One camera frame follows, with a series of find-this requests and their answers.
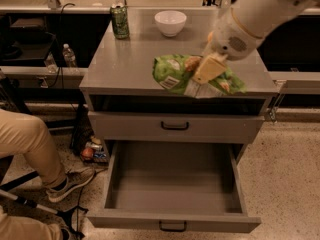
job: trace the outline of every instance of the beige pants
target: beige pants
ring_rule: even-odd
[[[39,173],[44,187],[52,188],[65,180],[64,166],[45,123],[35,116],[0,109],[0,158],[18,154]],[[8,216],[0,206],[1,240],[61,240],[61,235],[56,224]]]
[[[8,216],[0,206],[1,240],[62,240],[58,224],[44,224],[40,221]]]

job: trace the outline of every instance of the countertop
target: countertop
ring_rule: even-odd
[[[188,19],[176,37],[163,36],[154,15],[161,9],[129,8],[130,38],[115,39],[109,25],[85,74],[80,89],[91,94],[173,95],[152,76],[154,58],[167,54],[200,55],[219,10],[188,8]],[[228,63],[246,83],[247,94],[274,94],[276,87],[256,51],[247,58]]]

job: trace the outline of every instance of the closed drawer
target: closed drawer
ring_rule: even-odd
[[[95,135],[104,140],[252,143],[262,116],[89,112]]]
[[[231,144],[116,142],[95,227],[248,233]]]

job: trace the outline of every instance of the bowl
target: bowl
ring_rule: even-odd
[[[163,35],[173,37],[183,29],[187,16],[179,11],[161,11],[154,16],[154,19]]]

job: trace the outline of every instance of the drawer handle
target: drawer handle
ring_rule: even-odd
[[[162,225],[162,221],[160,220],[159,221],[159,228],[161,231],[164,231],[164,232],[179,232],[179,233],[181,233],[181,232],[185,232],[187,230],[187,222],[186,221],[183,222],[183,228],[181,228],[181,229],[171,229],[171,228],[169,229],[169,228],[164,228]]]
[[[185,131],[189,128],[189,122],[185,122],[183,125],[169,125],[162,121],[161,128],[169,131]]]

